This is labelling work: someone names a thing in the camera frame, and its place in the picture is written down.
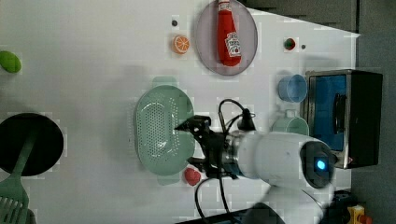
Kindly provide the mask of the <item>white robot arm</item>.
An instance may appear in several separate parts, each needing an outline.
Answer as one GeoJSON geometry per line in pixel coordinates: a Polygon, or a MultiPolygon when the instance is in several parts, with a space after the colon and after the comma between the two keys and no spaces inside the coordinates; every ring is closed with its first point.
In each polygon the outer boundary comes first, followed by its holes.
{"type": "Polygon", "coordinates": [[[176,126],[191,133],[204,153],[188,163],[209,178],[244,177],[269,185],[243,224],[320,224],[332,203],[337,163],[326,143],[297,133],[220,133],[210,125],[211,118],[195,115],[176,126]]]}

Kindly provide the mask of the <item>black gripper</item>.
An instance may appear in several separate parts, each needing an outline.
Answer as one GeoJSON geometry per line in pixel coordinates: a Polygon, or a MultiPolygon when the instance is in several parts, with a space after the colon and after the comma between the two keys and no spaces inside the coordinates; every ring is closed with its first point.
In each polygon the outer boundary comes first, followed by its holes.
{"type": "Polygon", "coordinates": [[[224,133],[212,131],[210,125],[210,117],[194,115],[176,126],[177,131],[204,132],[199,140],[205,158],[190,157],[187,162],[200,172],[205,172],[208,177],[220,179],[228,176],[236,179],[237,164],[231,139],[224,133]]]}

